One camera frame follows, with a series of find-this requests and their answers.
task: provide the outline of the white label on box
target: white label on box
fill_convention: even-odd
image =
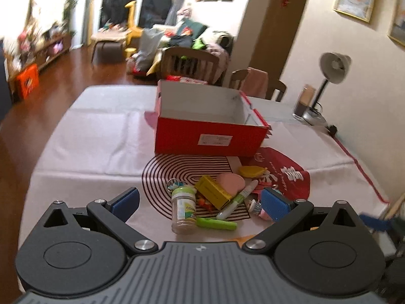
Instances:
[[[199,145],[229,146],[233,136],[201,134]]]

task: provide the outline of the yellow box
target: yellow box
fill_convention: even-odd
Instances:
[[[203,175],[194,186],[218,210],[221,210],[232,200],[230,194],[211,176]]]

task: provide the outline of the lamp base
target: lamp base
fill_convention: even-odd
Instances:
[[[312,126],[326,127],[328,125],[325,118],[317,110],[307,109],[302,118]]]

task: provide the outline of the lamp neck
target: lamp neck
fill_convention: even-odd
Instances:
[[[328,82],[329,81],[327,79],[325,79],[323,81],[322,86],[321,86],[321,88],[319,88],[318,93],[317,93],[317,95],[315,97],[315,100],[313,101],[312,106],[310,107],[311,110],[315,110],[315,106],[318,104],[318,101],[321,98],[321,96],[323,94],[323,91],[325,90]]]

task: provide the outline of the striped pattern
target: striped pattern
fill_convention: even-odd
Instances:
[[[159,154],[151,159],[142,173],[142,186],[152,207],[168,219],[172,218],[172,204],[166,183],[177,178],[187,184],[196,184],[202,175],[216,177],[221,173],[231,173],[228,159],[221,156],[179,156]],[[218,211],[209,213],[197,207],[198,217],[215,217]],[[245,204],[240,204],[228,220],[237,221],[250,218]]]

